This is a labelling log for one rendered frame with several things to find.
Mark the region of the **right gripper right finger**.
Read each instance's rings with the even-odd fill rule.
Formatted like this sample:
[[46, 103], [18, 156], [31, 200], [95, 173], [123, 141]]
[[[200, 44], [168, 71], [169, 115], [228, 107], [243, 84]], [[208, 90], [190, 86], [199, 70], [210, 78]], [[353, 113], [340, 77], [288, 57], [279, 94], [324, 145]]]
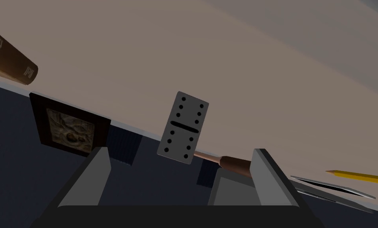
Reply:
[[254, 149], [250, 173], [261, 205], [300, 206], [298, 193], [266, 149]]

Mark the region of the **brown wooden stick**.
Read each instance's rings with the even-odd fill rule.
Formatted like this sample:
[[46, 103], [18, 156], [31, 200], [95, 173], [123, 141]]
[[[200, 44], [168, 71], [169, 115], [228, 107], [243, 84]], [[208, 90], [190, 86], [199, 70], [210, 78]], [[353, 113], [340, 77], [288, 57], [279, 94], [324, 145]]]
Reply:
[[217, 157], [198, 151], [194, 152], [194, 156], [218, 163], [220, 167], [226, 170], [244, 175], [249, 178], [252, 177], [250, 173], [251, 161], [234, 158], [230, 156]]

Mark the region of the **brown book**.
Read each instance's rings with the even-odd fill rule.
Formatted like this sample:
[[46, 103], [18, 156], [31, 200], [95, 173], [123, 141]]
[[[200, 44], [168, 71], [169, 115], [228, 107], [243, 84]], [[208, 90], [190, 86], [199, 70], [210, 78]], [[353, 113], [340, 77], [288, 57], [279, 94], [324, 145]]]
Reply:
[[0, 36], [0, 77], [31, 84], [38, 73], [38, 66]]

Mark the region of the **yellow pencil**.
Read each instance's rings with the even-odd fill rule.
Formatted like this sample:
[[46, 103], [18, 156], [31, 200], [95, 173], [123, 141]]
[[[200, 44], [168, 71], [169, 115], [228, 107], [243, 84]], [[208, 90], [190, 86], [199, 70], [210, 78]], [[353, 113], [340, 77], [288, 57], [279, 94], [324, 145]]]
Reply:
[[368, 174], [346, 172], [346, 171], [339, 171], [339, 170], [328, 170], [326, 171], [326, 173], [329, 173], [338, 177], [348, 178], [348, 179], [378, 183], [377, 175], [368, 175]]

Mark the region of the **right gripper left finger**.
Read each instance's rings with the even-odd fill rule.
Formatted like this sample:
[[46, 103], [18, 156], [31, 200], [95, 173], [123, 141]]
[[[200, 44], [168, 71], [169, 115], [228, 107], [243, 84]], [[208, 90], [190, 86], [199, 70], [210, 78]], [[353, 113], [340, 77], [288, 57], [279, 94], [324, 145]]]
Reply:
[[97, 147], [50, 203], [51, 207], [98, 205], [111, 171], [107, 147]]

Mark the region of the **thin grey black tablet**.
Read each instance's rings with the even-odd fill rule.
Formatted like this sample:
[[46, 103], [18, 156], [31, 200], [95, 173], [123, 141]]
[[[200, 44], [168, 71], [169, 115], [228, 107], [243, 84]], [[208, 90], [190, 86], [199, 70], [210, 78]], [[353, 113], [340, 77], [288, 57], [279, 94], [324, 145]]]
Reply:
[[341, 204], [341, 205], [344, 205], [344, 206], [348, 206], [348, 207], [351, 207], [351, 208], [355, 208], [355, 209], [358, 209], [358, 210], [361, 210], [361, 211], [365, 211], [365, 212], [368, 212], [368, 213], [371, 213], [371, 214], [373, 213], [373, 210], [371, 210], [370, 208], [367, 208], [367, 207], [365, 207], [361, 204], [358, 204], [355, 201], [348, 200], [346, 198], [328, 193], [326, 191], [317, 189], [316, 187], [318, 186], [320, 188], [335, 190], [337, 192], [343, 192], [343, 193], [352, 194], [352, 195], [355, 195], [355, 196], [360, 196], [360, 197], [369, 198], [369, 199], [373, 199], [373, 200], [376, 199], [374, 196], [371, 196], [369, 194], [354, 190], [352, 188], [346, 188], [346, 187], [343, 187], [343, 186], [338, 186], [338, 185], [334, 185], [334, 184], [319, 182], [319, 181], [305, 179], [305, 178], [299, 178], [299, 177], [295, 177], [295, 176], [291, 177], [290, 182], [293, 184], [293, 186], [295, 187], [295, 189], [299, 193], [302, 193], [302, 194], [305, 194], [305, 195], [308, 195], [308, 196], [312, 196], [312, 197], [315, 197], [315, 198], [318, 198], [318, 199], [335, 202], [335, 203], [338, 203], [338, 204]]

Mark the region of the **beige table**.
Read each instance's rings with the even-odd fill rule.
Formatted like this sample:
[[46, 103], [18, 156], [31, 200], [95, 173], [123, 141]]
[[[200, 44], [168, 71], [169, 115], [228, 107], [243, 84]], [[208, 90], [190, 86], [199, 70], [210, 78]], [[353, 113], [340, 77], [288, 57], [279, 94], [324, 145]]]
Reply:
[[342, 184], [378, 175], [378, 94], [200, 0], [0, 0], [27, 90], [161, 135], [178, 91], [207, 101], [198, 147]]

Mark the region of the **grey domino with black dots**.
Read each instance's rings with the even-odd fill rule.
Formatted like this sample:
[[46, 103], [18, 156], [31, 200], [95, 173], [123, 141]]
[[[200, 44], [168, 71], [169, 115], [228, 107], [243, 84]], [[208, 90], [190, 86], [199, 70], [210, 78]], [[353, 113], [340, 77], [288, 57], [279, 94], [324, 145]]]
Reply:
[[191, 164], [209, 103], [177, 92], [157, 154]]

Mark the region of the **black framed picture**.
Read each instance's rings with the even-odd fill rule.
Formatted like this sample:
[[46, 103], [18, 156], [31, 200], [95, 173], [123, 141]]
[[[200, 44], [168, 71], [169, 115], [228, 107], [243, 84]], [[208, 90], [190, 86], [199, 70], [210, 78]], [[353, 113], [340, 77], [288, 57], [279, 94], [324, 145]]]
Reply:
[[43, 145], [84, 157], [106, 146], [110, 119], [35, 93], [29, 98]]

